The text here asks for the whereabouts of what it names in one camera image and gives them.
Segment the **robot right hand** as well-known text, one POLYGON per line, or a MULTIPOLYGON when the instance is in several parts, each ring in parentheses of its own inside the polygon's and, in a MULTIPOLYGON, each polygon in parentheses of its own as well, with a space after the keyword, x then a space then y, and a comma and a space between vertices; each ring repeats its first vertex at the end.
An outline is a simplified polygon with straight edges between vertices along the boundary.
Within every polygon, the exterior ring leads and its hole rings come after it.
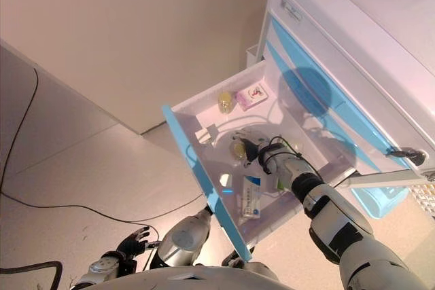
POLYGON ((270 139, 264 137, 259 139, 235 138, 231 143, 230 150, 233 157, 247 168, 258 158, 260 150, 266 147, 269 142, 270 139))

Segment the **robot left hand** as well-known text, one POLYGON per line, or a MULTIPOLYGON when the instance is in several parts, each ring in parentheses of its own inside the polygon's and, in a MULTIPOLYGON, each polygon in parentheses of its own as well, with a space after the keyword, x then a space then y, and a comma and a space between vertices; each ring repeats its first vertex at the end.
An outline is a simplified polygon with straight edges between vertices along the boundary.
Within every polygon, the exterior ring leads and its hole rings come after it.
POLYGON ((149 241, 147 239, 151 231, 154 231, 154 228, 150 225, 139 228, 122 240, 116 247, 116 251, 123 256, 125 261, 130 261, 146 251, 157 249, 160 241, 149 241))

